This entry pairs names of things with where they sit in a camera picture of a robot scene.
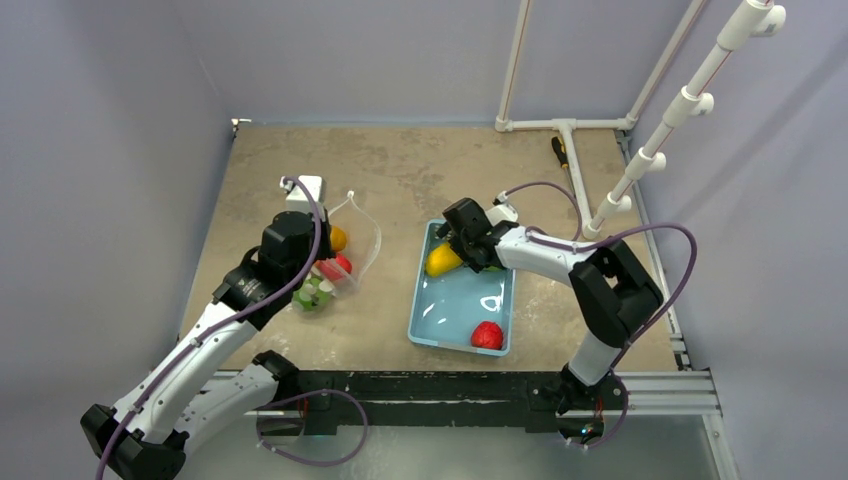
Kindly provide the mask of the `red apple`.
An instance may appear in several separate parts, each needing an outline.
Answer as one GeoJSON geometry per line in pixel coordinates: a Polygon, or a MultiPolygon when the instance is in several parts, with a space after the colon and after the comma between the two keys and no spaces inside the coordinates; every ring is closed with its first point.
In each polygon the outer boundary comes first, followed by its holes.
{"type": "Polygon", "coordinates": [[[318,261],[315,266],[319,273],[331,282],[347,279],[353,270],[352,263],[342,253],[337,253],[333,258],[318,261]]]}

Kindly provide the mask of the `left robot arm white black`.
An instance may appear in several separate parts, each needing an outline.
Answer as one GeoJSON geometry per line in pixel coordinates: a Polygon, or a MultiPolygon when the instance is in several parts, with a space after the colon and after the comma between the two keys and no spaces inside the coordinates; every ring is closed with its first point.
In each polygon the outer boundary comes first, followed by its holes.
{"type": "Polygon", "coordinates": [[[299,369],[272,350],[230,381],[203,388],[222,363],[289,305],[318,260],[332,257],[325,211],[284,211],[212,294],[190,332],[132,391],[92,405],[81,427],[96,478],[173,479],[212,436],[250,410],[292,405],[299,369]]]}

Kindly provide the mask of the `orange fruit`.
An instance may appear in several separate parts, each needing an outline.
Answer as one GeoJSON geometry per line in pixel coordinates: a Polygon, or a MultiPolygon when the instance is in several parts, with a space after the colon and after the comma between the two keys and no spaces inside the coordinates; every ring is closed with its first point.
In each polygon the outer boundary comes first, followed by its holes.
{"type": "Polygon", "coordinates": [[[347,247],[348,235],[341,227],[332,226],[329,238],[331,248],[334,252],[341,252],[347,247]]]}

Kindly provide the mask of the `green fruit with black stripe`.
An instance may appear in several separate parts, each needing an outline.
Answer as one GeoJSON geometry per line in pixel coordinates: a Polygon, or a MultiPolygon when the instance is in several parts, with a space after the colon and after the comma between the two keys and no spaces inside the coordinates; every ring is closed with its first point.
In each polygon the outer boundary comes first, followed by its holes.
{"type": "Polygon", "coordinates": [[[334,297],[333,284],[321,277],[309,277],[292,296],[291,305],[298,312],[315,312],[326,307],[334,297]]]}

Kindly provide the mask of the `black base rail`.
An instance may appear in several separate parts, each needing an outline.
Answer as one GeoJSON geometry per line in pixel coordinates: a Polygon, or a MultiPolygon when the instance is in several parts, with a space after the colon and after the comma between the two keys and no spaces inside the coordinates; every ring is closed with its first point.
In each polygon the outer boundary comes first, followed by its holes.
{"type": "Polygon", "coordinates": [[[258,411],[292,414],[308,435],[341,426],[518,428],[592,442],[629,405],[608,374],[590,388],[558,371],[301,370],[283,377],[258,411]]]}

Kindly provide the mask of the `red textured strawberry fruit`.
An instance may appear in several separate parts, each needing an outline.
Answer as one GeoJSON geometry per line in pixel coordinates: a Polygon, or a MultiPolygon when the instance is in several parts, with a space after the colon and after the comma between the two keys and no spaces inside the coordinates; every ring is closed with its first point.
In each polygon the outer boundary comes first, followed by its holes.
{"type": "Polygon", "coordinates": [[[480,322],[471,334],[470,344],[475,348],[501,350],[504,345],[504,332],[495,322],[480,322]]]}

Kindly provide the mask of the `clear polka dot zip bag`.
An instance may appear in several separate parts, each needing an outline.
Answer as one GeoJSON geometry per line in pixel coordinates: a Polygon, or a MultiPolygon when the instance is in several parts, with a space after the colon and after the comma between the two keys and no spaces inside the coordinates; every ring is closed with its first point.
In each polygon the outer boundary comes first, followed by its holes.
{"type": "Polygon", "coordinates": [[[357,204],[356,192],[328,211],[330,241],[334,256],[317,260],[301,287],[294,292],[291,308],[312,316],[333,300],[352,296],[382,246],[382,231],[376,220],[357,204]]]}

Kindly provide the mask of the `light blue plastic basket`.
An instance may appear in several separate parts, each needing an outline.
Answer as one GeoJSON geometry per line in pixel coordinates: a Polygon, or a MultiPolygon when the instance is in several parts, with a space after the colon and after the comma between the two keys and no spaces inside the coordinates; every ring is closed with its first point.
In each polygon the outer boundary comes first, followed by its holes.
{"type": "Polygon", "coordinates": [[[444,243],[436,236],[442,224],[441,219],[433,219],[425,227],[407,338],[419,346],[503,357],[511,349],[515,272],[475,273],[462,266],[438,277],[429,276],[426,258],[444,243]],[[472,344],[473,331],[484,321],[500,327],[503,341],[499,348],[472,344]]]}

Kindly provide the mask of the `yellow black screwdriver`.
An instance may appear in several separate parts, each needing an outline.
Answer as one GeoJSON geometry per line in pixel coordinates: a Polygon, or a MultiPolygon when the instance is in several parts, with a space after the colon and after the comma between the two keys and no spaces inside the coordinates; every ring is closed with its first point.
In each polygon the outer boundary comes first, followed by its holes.
{"type": "Polygon", "coordinates": [[[567,153],[567,148],[563,140],[559,136],[552,137],[551,147],[554,151],[557,161],[559,162],[560,167],[563,170],[568,170],[570,166],[570,161],[567,153]]]}

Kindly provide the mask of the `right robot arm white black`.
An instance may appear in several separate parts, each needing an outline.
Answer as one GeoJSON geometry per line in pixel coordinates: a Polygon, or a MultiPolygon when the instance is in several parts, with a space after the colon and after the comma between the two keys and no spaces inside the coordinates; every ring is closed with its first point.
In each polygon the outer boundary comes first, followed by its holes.
{"type": "Polygon", "coordinates": [[[454,202],[442,215],[445,224],[437,236],[473,271],[526,271],[572,289],[587,333],[564,367],[561,392],[576,407],[596,399],[615,359],[664,304],[627,243],[567,242],[512,219],[497,220],[471,198],[454,202]]]}

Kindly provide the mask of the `elongated yellow mango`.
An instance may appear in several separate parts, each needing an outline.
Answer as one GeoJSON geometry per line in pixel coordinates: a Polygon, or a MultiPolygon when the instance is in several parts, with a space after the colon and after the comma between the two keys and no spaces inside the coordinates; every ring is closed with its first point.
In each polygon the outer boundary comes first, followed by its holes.
{"type": "Polygon", "coordinates": [[[427,254],[424,270],[429,277],[436,278],[461,267],[463,263],[464,261],[452,250],[450,244],[444,242],[427,254]]]}

